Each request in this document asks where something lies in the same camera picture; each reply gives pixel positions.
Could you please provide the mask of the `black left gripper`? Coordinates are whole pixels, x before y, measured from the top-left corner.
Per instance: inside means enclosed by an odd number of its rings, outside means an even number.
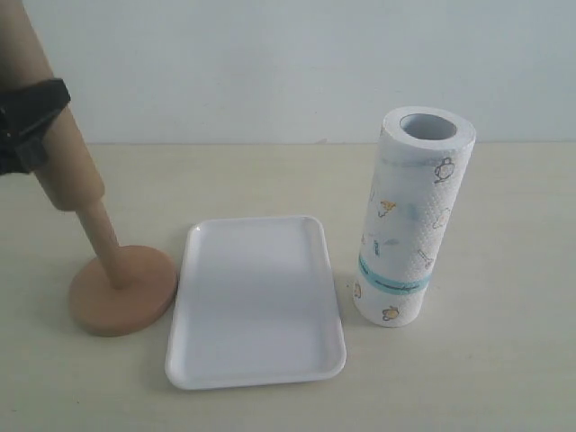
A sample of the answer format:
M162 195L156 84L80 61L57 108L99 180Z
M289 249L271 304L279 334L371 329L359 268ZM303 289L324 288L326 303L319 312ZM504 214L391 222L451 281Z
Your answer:
M48 163L42 138L70 100L61 78L1 93L2 176L29 175Z

